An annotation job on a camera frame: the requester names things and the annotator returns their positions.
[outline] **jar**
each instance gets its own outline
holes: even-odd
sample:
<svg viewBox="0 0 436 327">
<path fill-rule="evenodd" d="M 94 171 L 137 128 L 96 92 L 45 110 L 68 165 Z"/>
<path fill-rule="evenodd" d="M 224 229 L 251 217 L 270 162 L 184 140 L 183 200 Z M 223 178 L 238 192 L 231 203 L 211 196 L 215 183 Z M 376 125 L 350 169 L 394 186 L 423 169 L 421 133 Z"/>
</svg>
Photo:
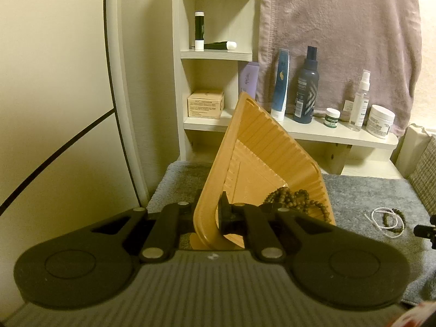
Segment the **jar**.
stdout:
<svg viewBox="0 0 436 327">
<path fill-rule="evenodd" d="M 386 139 L 394 123 L 394 119 L 394 112 L 385 107 L 373 104 L 369 112 L 366 130 L 380 139 Z"/>
<path fill-rule="evenodd" d="M 337 109 L 327 108 L 326 116 L 324 118 L 324 125 L 328 126 L 329 128 L 335 128 L 340 116 L 341 112 L 339 112 Z"/>
</svg>

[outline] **purple tube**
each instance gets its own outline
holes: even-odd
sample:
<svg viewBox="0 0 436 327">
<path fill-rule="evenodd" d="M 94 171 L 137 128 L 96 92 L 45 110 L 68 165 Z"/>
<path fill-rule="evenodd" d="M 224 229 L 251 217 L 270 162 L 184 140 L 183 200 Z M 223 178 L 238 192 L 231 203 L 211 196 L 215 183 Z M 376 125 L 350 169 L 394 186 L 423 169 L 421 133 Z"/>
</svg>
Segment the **purple tube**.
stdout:
<svg viewBox="0 0 436 327">
<path fill-rule="evenodd" d="M 250 61 L 238 62 L 238 95 L 247 92 L 251 98 L 256 99 L 257 77 L 260 64 Z"/>
</svg>

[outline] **white jar lid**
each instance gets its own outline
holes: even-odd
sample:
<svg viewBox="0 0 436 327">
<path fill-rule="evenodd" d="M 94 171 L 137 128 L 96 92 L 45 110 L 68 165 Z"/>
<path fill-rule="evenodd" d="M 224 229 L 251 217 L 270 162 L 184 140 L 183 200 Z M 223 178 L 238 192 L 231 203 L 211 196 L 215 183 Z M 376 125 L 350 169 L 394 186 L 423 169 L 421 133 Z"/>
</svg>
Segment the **white jar lid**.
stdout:
<svg viewBox="0 0 436 327">
<path fill-rule="evenodd" d="M 334 108 L 327 108 L 326 115 L 332 118 L 339 118 L 341 116 L 341 112 Z"/>
<path fill-rule="evenodd" d="M 377 104 L 372 105 L 370 114 L 390 122 L 393 122 L 395 119 L 395 113 L 393 111 L 390 111 L 389 109 Z"/>
</svg>

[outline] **silver rivet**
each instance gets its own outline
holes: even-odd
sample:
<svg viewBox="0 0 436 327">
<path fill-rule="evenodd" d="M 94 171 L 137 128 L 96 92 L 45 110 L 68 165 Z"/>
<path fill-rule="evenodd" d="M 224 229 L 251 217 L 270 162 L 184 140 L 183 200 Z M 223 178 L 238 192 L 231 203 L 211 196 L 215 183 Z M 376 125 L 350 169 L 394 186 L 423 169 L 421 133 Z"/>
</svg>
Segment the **silver rivet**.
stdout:
<svg viewBox="0 0 436 327">
<path fill-rule="evenodd" d="M 260 253 L 262 253 L 262 256 L 265 258 L 280 258 L 283 255 L 283 251 L 281 249 L 278 249 L 277 247 L 267 247 L 263 249 Z"/>
<path fill-rule="evenodd" d="M 164 251 L 158 247 L 149 247 L 142 251 L 142 255 L 145 258 L 155 259 L 164 255 Z"/>
</svg>

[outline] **orange plastic tray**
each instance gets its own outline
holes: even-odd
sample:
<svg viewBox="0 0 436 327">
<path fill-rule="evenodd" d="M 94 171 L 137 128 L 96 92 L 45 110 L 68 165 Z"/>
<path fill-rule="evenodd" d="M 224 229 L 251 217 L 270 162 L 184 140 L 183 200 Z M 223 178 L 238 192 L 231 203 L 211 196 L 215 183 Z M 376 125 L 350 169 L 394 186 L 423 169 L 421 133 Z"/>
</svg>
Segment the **orange plastic tray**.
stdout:
<svg viewBox="0 0 436 327">
<path fill-rule="evenodd" d="M 223 191 L 230 203 L 260 205 L 269 193 L 288 186 L 305 189 L 324 204 L 335 224 L 318 164 L 271 115 L 241 93 L 230 125 L 204 184 L 193 215 L 194 249 L 232 250 L 243 247 L 240 236 L 224 237 L 217 227 L 217 204 Z M 309 215 L 324 220 L 317 207 Z"/>
</svg>

